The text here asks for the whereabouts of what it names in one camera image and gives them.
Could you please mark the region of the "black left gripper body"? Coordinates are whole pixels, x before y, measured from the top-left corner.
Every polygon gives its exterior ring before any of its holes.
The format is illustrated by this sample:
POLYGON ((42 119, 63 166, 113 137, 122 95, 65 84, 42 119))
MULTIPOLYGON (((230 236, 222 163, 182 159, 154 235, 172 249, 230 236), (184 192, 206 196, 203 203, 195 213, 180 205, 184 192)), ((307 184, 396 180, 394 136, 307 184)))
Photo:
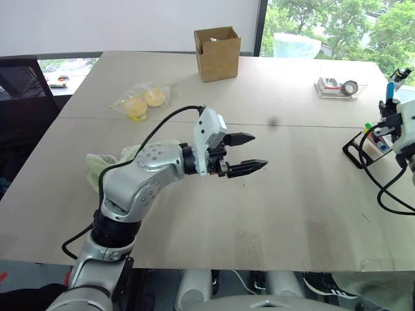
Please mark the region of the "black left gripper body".
POLYGON ((231 138, 224 137, 215 148, 208 148, 207 171, 209 174, 216 174, 218 177, 228 176, 230 164, 226 161, 226 146, 230 145, 231 138))

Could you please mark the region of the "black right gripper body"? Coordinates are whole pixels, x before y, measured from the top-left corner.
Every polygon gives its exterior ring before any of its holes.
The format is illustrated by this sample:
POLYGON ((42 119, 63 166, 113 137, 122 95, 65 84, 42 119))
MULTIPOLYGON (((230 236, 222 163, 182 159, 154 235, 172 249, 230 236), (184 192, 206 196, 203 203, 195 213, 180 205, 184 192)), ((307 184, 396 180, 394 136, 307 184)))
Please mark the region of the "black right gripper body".
POLYGON ((381 117, 381 125, 383 127, 392 128, 392 131, 400 131, 401 124, 402 124, 402 118, 400 113, 391 114, 390 111, 390 102, 385 102, 388 113, 386 117, 381 117))

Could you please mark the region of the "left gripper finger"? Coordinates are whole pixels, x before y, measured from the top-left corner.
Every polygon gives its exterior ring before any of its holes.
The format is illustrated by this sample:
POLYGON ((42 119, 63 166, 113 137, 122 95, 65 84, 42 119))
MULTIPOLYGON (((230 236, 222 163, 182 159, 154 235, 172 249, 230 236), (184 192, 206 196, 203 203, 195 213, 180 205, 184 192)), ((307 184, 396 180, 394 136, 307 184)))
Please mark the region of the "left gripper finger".
POLYGON ((236 165, 228 165, 226 175, 228 178, 237 178, 254 173, 257 170, 262 169, 268 161, 260 159, 251 159, 242 161, 236 165))
POLYGON ((255 137, 250 133, 245 133, 245 132, 228 133, 225 135, 225 145, 226 146, 240 146, 254 139, 255 137))

